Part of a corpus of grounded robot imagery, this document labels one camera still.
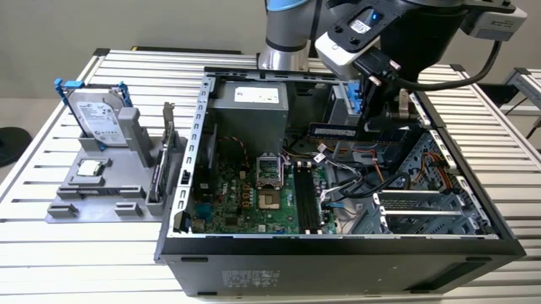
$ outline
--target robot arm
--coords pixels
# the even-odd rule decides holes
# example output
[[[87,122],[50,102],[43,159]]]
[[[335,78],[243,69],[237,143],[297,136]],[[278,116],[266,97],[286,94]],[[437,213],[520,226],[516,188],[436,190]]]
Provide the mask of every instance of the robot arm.
[[[341,5],[334,0],[330,5]],[[488,75],[502,41],[509,41],[526,14],[509,0],[362,0],[318,38],[319,58],[342,80],[361,80],[369,129],[389,126],[383,114],[397,103],[399,90],[438,91],[468,86]],[[472,78],[444,84],[420,84],[418,75],[436,64],[458,29],[494,41],[489,59]]]
[[[275,3],[295,6],[279,11],[269,6],[267,49],[259,57],[259,68],[306,70],[307,47],[287,51],[293,50],[293,41],[306,43],[314,39],[307,33],[315,33],[315,49],[326,67],[342,80],[361,83],[362,123],[377,121],[374,118],[395,103],[401,89],[437,91],[485,78],[501,42],[509,41],[526,19],[509,0],[269,0],[269,4]],[[481,72],[457,82],[420,84],[421,71],[440,61],[458,29],[494,41]],[[305,64],[293,65],[291,59]]]

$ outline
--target gray wall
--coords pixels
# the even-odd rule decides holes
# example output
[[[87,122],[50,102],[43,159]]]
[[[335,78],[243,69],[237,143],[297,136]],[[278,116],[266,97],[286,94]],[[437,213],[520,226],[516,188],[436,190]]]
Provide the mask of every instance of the gray wall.
[[[529,13],[505,44],[490,75],[513,67],[541,67],[541,1],[514,0]],[[134,45],[262,50],[263,0],[0,0],[0,97],[50,98],[56,77],[75,78],[95,48]],[[490,42],[460,34],[444,58],[473,73]]]

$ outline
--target blue tab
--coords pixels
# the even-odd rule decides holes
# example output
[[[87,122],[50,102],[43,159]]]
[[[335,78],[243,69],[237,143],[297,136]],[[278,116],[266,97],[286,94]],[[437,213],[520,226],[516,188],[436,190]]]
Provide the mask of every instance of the blue tab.
[[[345,204],[342,204],[342,203],[329,203],[326,206],[329,206],[331,208],[343,208]]]
[[[362,98],[358,97],[361,91],[361,84],[358,82],[347,83],[347,98],[354,108],[354,112],[361,114]]]
[[[80,89],[82,87],[84,87],[84,81],[68,80],[64,83],[64,88],[67,89]]]
[[[269,0],[267,10],[269,11],[285,11],[297,6],[302,5],[310,0]]]
[[[119,89],[120,89],[120,92],[122,92],[122,94],[124,96],[124,100],[123,100],[124,101],[124,106],[134,107],[132,99],[130,97],[128,85],[124,84],[124,81],[120,81]]]

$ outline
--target black connector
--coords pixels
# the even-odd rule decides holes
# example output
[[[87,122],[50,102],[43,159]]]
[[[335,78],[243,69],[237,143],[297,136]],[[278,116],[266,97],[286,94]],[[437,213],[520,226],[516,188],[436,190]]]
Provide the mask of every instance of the black connector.
[[[393,66],[391,63],[394,61],[390,57],[378,48],[371,47],[355,59],[354,67],[366,77],[374,76],[379,80],[393,80],[397,77],[397,68],[399,66],[397,63]]]
[[[429,167],[437,167],[437,168],[444,168],[446,166],[445,160],[434,160],[430,164]]]
[[[190,182],[190,172],[187,170],[183,171],[183,176],[180,178],[180,183],[183,185],[187,185],[187,182]]]

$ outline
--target metal table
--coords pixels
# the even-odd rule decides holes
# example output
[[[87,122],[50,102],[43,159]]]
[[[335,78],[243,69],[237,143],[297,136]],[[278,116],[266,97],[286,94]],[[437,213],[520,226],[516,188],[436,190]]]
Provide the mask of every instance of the metal table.
[[[325,72],[313,60],[311,70]],[[162,134],[162,105],[174,102],[179,134],[190,131],[204,66],[254,68],[254,56],[110,51],[94,56],[79,80],[130,85],[140,123]],[[425,83],[458,80],[448,65]],[[79,150],[79,127],[60,104],[0,185],[0,301],[7,303],[426,301],[541,303],[541,157],[480,88],[429,93],[481,183],[521,239],[528,257],[444,296],[363,298],[186,298],[167,266],[155,265],[160,223],[47,224],[45,210]]]

